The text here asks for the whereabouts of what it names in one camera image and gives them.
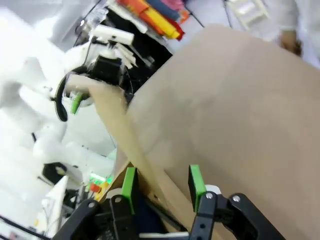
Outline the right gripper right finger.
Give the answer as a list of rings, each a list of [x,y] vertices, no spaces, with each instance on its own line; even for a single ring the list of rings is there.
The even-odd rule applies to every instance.
[[[221,223],[237,240],[284,240],[285,237],[243,193],[226,198],[208,190],[197,164],[188,167],[188,187],[195,218],[190,240],[210,240],[214,224]]]

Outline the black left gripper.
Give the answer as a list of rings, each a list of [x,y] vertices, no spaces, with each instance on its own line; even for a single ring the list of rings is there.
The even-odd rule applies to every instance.
[[[110,59],[99,55],[93,65],[93,78],[113,86],[123,82],[125,66],[120,58]],[[83,94],[76,92],[71,98],[70,113],[75,115],[83,100]]]

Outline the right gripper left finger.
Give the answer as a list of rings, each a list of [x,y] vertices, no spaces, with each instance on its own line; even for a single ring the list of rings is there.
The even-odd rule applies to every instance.
[[[135,167],[126,169],[121,194],[99,203],[84,200],[53,236],[55,240],[137,240],[134,224],[139,196],[139,179]]]

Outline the person's left hand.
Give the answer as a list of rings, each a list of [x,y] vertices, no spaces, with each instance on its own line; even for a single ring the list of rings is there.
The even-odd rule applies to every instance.
[[[302,42],[297,38],[296,30],[283,30],[279,39],[280,47],[300,57]]]

